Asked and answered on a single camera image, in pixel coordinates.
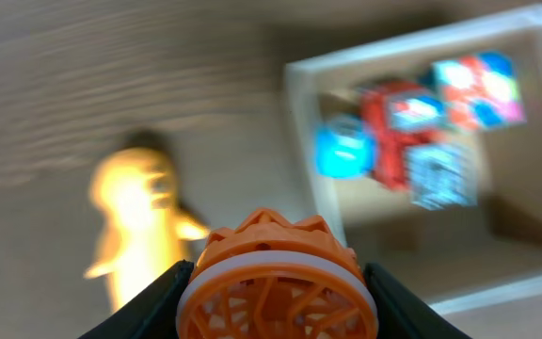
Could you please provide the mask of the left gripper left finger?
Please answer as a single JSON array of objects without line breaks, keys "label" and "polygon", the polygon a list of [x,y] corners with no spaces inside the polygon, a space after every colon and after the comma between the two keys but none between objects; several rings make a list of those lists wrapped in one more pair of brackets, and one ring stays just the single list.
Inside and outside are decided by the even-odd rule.
[{"label": "left gripper left finger", "polygon": [[194,264],[179,261],[79,339],[178,339],[175,320]]}]

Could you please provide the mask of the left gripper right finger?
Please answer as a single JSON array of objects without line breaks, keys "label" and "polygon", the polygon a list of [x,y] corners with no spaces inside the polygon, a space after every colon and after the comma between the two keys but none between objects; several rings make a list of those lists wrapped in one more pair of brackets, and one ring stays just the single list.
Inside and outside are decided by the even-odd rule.
[{"label": "left gripper right finger", "polygon": [[378,339],[471,339],[381,265],[368,263],[363,276],[377,308]]}]

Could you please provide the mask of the orange round plastic toy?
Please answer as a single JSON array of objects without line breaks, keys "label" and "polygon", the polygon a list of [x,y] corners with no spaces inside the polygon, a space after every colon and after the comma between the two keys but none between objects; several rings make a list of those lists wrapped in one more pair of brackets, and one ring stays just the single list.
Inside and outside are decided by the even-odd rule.
[{"label": "orange round plastic toy", "polygon": [[187,339],[375,339],[375,300],[355,252],[325,220],[261,208],[210,233],[180,298]]}]

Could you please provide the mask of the yellow rubber figure toy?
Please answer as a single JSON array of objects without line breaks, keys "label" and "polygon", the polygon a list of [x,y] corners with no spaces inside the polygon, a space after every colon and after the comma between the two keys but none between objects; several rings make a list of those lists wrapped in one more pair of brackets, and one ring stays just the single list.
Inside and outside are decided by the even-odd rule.
[{"label": "yellow rubber figure toy", "polygon": [[94,171],[89,197],[104,217],[86,279],[105,278],[113,313],[190,257],[188,241],[210,230],[180,206],[178,178],[166,154],[131,147]]}]

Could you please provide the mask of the white cardboard box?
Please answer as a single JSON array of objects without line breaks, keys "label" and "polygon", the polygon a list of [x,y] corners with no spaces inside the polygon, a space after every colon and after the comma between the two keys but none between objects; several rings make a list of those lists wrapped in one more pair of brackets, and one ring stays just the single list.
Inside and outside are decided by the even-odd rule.
[{"label": "white cardboard box", "polygon": [[[458,137],[475,167],[474,206],[428,211],[372,180],[316,172],[316,130],[354,110],[361,85],[483,50],[515,62],[527,121]],[[442,314],[542,295],[542,4],[296,61],[285,88],[306,197],[361,262],[378,262]]]}]

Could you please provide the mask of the blue ball toy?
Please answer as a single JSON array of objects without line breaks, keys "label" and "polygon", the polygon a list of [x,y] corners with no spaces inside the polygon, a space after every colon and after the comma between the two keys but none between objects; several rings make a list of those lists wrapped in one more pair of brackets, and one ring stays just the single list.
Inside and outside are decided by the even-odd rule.
[{"label": "blue ball toy", "polygon": [[315,164],[319,174],[334,179],[367,175],[375,166],[376,140],[359,118],[340,114],[317,131]]}]

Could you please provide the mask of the red toy truck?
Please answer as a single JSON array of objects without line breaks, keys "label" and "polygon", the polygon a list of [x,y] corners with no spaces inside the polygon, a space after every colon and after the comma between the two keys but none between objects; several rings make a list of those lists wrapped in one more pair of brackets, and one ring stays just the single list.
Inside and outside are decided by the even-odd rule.
[{"label": "red toy truck", "polygon": [[427,210],[477,203],[470,154],[451,139],[430,89],[407,80],[371,85],[361,91],[360,116],[376,139],[371,177],[386,189]]}]

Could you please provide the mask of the multicoloured puzzle cube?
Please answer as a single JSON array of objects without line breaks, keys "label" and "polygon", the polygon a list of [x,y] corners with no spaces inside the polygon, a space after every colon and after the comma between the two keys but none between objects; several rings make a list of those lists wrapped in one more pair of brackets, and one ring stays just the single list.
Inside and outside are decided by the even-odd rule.
[{"label": "multicoloured puzzle cube", "polygon": [[442,101],[451,129],[472,133],[526,122],[515,64],[501,52],[438,60],[421,81]]}]

